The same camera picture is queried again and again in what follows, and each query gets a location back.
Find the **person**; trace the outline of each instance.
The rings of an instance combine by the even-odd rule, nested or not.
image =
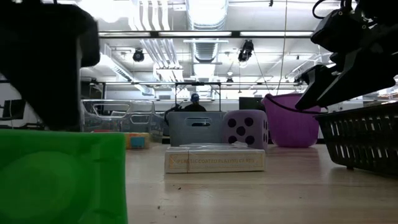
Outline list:
[[[190,112],[206,112],[206,109],[199,104],[199,95],[198,93],[194,93],[191,96],[191,102],[192,104],[186,106],[184,108],[185,111],[190,111]]]

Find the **colorful box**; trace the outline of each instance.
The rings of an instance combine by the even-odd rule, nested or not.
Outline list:
[[[127,149],[146,149],[150,147],[149,133],[125,133]]]

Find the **cap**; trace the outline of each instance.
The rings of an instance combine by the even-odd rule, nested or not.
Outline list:
[[[194,93],[191,96],[191,102],[199,102],[199,95],[198,93]]]

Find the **black plastic basket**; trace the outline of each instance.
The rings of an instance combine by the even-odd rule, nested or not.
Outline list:
[[[333,162],[398,175],[398,103],[316,116]]]

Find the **basket handle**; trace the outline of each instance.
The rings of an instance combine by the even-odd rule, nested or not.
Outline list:
[[[287,106],[284,106],[278,102],[276,102],[274,99],[272,99],[272,95],[271,94],[267,94],[266,95],[267,100],[269,100],[270,102],[272,102],[273,104],[277,105],[280,108],[283,108],[285,110],[291,111],[291,112],[296,112],[296,113],[305,113],[305,114],[327,114],[328,112],[316,112],[316,111],[300,111],[300,110],[296,110],[293,108],[289,108]]]

